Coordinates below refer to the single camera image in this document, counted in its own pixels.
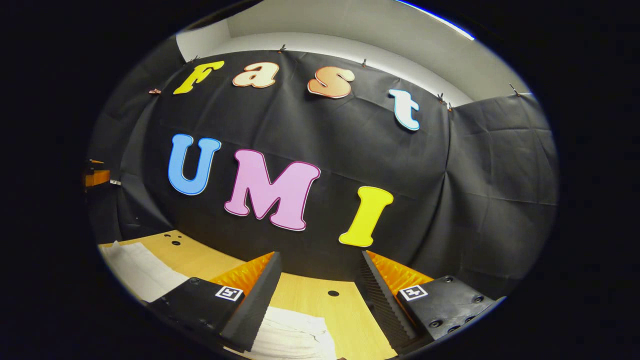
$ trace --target orange object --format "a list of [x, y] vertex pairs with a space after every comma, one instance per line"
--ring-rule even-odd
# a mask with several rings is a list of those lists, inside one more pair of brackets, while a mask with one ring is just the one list
[[367, 250], [367, 254], [374, 265], [376, 265], [378, 272], [385, 280], [385, 283], [389, 287], [389, 290], [391, 290], [391, 293], [396, 297], [396, 300], [397, 294], [401, 289], [424, 284], [425, 282], [433, 280], [432, 278], [419, 273], [408, 266], [404, 266], [391, 259], [387, 259], [375, 252]]
[[109, 181], [111, 174], [109, 170], [96, 170], [91, 175], [85, 175], [84, 186], [89, 188], [91, 186], [100, 185]]
[[274, 252], [272, 251], [269, 254], [255, 258], [248, 263], [240, 265], [239, 267], [225, 272], [222, 275], [216, 276], [209, 281], [222, 286], [242, 289], [246, 297], [249, 295], [249, 292], [251, 292], [255, 282], [258, 281], [264, 267], [267, 266], [273, 254]]

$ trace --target letter u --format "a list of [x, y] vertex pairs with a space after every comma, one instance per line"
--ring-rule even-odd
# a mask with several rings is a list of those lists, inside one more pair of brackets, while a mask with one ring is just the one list
[[200, 159], [198, 160], [196, 176], [191, 180], [187, 180], [182, 174], [182, 169], [184, 167], [184, 157], [187, 154], [187, 149], [193, 143], [193, 138], [185, 134], [176, 134], [173, 136], [172, 143], [173, 149], [169, 158], [169, 182], [174, 189], [184, 195], [198, 195], [207, 187], [211, 163], [213, 162], [213, 153], [218, 151], [222, 144], [212, 138], [200, 139], [198, 142]]

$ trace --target pink letter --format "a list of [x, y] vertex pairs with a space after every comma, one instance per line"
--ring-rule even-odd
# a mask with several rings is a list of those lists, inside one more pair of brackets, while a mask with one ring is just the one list
[[249, 208], [244, 205], [249, 195], [255, 217], [260, 220], [279, 200], [278, 210], [269, 217], [273, 225], [295, 231], [307, 227], [302, 215], [311, 183], [320, 177], [317, 166], [294, 161], [271, 183], [262, 153], [241, 149], [236, 151], [236, 160], [236, 183], [225, 210], [241, 217], [249, 215]]

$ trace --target table surface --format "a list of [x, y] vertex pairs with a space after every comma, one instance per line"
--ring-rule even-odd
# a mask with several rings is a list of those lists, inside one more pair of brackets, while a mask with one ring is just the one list
[[[175, 240], [180, 245], [173, 245]], [[138, 242], [167, 266], [188, 277], [212, 279], [245, 263], [177, 230], [120, 241], [119, 244]], [[331, 290], [340, 295], [330, 296], [327, 293]], [[351, 281], [314, 279], [283, 272], [269, 305], [323, 317], [335, 343], [337, 358], [378, 360], [396, 356]]]

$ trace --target white paper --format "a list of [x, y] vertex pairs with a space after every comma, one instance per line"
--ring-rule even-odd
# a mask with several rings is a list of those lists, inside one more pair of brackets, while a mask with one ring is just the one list
[[100, 251], [113, 273], [139, 298], [152, 302], [187, 281], [189, 277], [173, 271], [142, 243], [120, 245]]
[[269, 306], [253, 348], [243, 354], [253, 360], [336, 360], [335, 344], [324, 318]]

